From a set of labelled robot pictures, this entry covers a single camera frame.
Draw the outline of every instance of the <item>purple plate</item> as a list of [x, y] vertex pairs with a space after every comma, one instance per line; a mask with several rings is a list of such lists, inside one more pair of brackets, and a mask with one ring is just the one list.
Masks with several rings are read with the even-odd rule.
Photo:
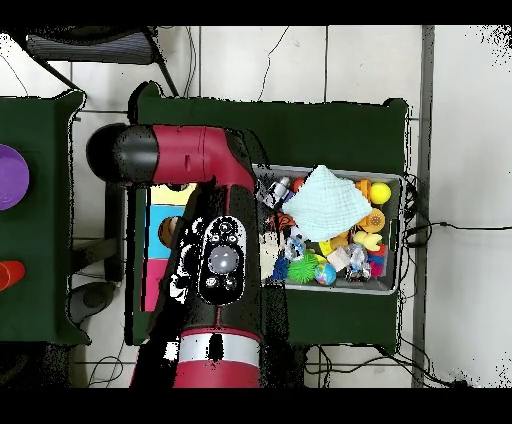
[[0, 211], [20, 202], [28, 189], [27, 162], [12, 147], [0, 144]]

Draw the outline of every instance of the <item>silver band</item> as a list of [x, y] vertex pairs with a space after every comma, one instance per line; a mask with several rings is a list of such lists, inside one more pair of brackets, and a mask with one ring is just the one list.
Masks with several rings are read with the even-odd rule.
[[242, 362], [259, 367], [260, 345], [256, 340], [235, 334], [204, 333], [185, 336], [180, 341], [179, 362], [208, 360], [212, 334], [221, 334], [223, 361]]

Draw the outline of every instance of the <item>green tablecloth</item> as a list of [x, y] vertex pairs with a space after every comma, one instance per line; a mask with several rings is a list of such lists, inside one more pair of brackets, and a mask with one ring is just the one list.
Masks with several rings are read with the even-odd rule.
[[[345, 102], [301, 104], [242, 103], [216, 99], [166, 99], [148, 84], [132, 107], [141, 124], [207, 125], [244, 133], [253, 162], [403, 174], [407, 104]], [[136, 258], [142, 258], [145, 195], [138, 193]], [[141, 266], [135, 261], [134, 323], [136, 344], [146, 338], [149, 313], [140, 312]], [[292, 343], [374, 343], [394, 350], [397, 294], [389, 296], [287, 290]]]
[[0, 260], [20, 260], [26, 275], [0, 292], [0, 341], [88, 343], [67, 318], [70, 259], [68, 129], [84, 101], [78, 91], [55, 99], [0, 97], [0, 144], [18, 150], [30, 187], [0, 211]]

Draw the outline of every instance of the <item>metal frame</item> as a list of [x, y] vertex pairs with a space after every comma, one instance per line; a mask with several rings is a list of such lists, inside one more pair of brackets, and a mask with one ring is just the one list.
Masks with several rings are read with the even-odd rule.
[[[434, 83], [434, 25], [422, 26], [422, 54], [421, 54], [421, 98], [420, 98], [420, 128], [418, 143], [418, 215], [417, 225], [427, 226], [429, 223], [429, 195], [430, 195], [430, 142], [432, 133], [432, 98]], [[428, 235], [425, 232], [418, 234], [418, 242], [425, 244]], [[425, 313], [427, 291], [427, 246], [416, 249], [416, 272], [413, 310], [413, 363], [422, 369], [425, 365]], [[423, 386], [423, 373], [414, 367], [411, 387]]]

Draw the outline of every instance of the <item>blue toy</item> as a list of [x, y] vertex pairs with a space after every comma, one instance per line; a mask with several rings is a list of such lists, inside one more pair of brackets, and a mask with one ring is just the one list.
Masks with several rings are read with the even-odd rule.
[[270, 278], [273, 280], [284, 280], [288, 274], [288, 265], [290, 265], [288, 259], [283, 255], [279, 255], [276, 263], [274, 264], [274, 272], [272, 272]]
[[315, 279], [322, 286], [330, 286], [336, 281], [336, 269], [329, 263], [321, 263], [315, 268]]

